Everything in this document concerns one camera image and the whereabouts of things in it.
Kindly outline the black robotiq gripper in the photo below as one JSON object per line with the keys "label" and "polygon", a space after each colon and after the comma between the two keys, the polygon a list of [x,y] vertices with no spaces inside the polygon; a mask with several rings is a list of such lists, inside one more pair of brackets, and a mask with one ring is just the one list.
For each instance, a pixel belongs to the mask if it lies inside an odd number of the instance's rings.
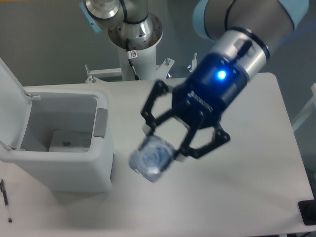
{"label": "black robotiq gripper", "polygon": [[[229,133],[220,124],[221,116],[246,85],[247,76],[236,65],[220,54],[210,53],[179,86],[173,88],[156,80],[141,110],[145,119],[143,131],[152,135],[158,126],[176,116],[188,126],[188,131],[174,159],[200,159],[230,141]],[[172,107],[154,117],[156,99],[171,92]]]}

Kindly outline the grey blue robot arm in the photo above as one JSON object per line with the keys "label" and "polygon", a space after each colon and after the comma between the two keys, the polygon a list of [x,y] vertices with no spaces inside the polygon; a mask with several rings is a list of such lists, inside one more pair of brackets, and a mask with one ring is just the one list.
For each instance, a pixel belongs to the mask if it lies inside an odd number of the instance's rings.
{"label": "grey blue robot arm", "polygon": [[139,161],[201,158],[230,136],[223,112],[262,69],[278,45],[297,28],[307,0],[201,0],[193,13],[195,31],[216,43],[180,85],[158,74],[156,44],[160,21],[145,0],[83,0],[92,29],[107,30],[118,47],[123,80],[151,80],[154,86],[141,115],[146,138],[130,156]]}

